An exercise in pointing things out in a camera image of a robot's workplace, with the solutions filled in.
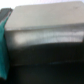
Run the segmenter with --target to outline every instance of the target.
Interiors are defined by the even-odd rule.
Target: light gray background
[[[33,4],[46,4],[46,3],[59,3],[67,1],[83,1],[84,0],[0,0],[1,8],[15,8],[18,5],[33,5]]]

